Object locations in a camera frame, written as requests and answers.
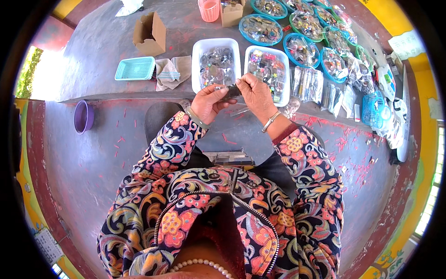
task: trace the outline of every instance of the cardboard box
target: cardboard box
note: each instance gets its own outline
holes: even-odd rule
[[[220,4],[220,16],[223,27],[238,25],[243,15],[252,13],[252,7],[249,4],[249,0],[241,0],[240,2],[241,4],[235,4],[234,7],[228,5],[224,9]]]
[[[157,12],[149,12],[136,21],[133,44],[145,56],[166,52],[166,27]]]

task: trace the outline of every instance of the purple bowl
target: purple bowl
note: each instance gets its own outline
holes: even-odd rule
[[[85,100],[80,100],[74,110],[74,129],[79,135],[88,131],[93,126],[95,112],[93,107],[87,104]]]

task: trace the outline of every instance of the pink plastic cup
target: pink plastic cup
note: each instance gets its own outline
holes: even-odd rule
[[[214,22],[219,17],[219,0],[198,0],[201,18],[206,22]]]

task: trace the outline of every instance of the green foliage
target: green foliage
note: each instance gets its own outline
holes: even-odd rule
[[[37,63],[40,61],[40,56],[43,50],[32,46],[29,49],[28,55],[23,62],[22,71],[17,80],[17,88],[15,95],[17,98],[31,98],[31,93],[33,92],[33,78],[34,71],[36,70]]]

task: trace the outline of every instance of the white plastic tray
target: white plastic tray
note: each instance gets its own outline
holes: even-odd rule
[[[234,74],[239,79],[242,74],[242,66],[240,64],[240,51],[237,41],[231,38],[214,38],[200,40],[194,44],[192,49],[192,90],[197,94],[201,90],[200,81],[200,57],[203,51],[208,51],[213,47],[229,47],[232,48],[234,54]]]
[[[248,62],[249,62],[249,54],[254,50],[260,50],[261,52],[267,52],[277,56],[284,64],[285,64],[285,86],[283,88],[283,98],[280,103],[274,103],[276,107],[284,107],[289,102],[289,93],[290,93],[290,78],[289,78],[289,60],[288,56],[286,56],[285,52],[281,50],[276,50],[269,47],[264,46],[249,46],[245,52],[245,70],[244,73],[248,73]]]

